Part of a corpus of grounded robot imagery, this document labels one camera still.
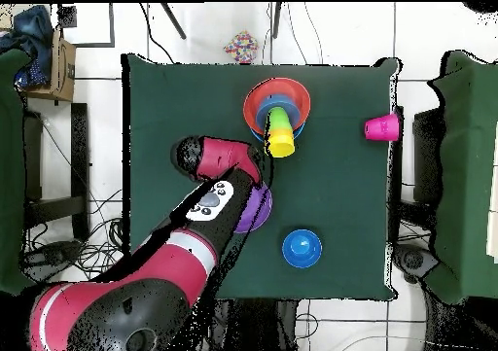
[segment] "control button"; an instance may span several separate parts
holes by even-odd
[[[217,207],[220,205],[220,198],[215,193],[207,193],[198,203],[202,207]]]

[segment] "blue cup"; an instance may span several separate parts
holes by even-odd
[[[291,266],[308,268],[322,255],[322,244],[318,236],[309,229],[296,229],[285,237],[282,253]]]

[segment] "green table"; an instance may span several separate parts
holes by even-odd
[[[363,127],[389,112],[396,59],[329,67],[156,65],[127,57],[131,249],[196,186],[171,165],[171,145],[198,134],[261,147],[242,117],[243,101],[260,81],[288,77],[308,89],[310,115],[296,152],[275,161],[271,214],[248,237],[218,297],[394,297],[384,284],[388,144],[367,141]],[[282,257],[282,241],[296,228],[315,231],[323,245],[307,269]]]

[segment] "purple bowl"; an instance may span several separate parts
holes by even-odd
[[[241,234],[249,230],[254,220],[254,216],[258,212],[258,208],[261,201],[263,200],[263,196],[266,190],[267,199],[261,207],[260,213],[258,214],[258,218],[256,219],[251,232],[262,226],[263,223],[267,220],[269,212],[271,211],[271,192],[267,188],[266,184],[263,183],[262,187],[259,190],[253,187],[251,195],[249,196],[249,200],[247,201],[247,205],[242,212],[242,215],[240,216],[240,221],[238,222],[234,232],[236,232],[237,234]]]

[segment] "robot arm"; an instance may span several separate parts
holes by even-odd
[[[126,266],[46,289],[29,319],[31,351],[164,351],[178,333],[262,179],[259,153],[245,143],[188,137],[171,155],[204,183]]]

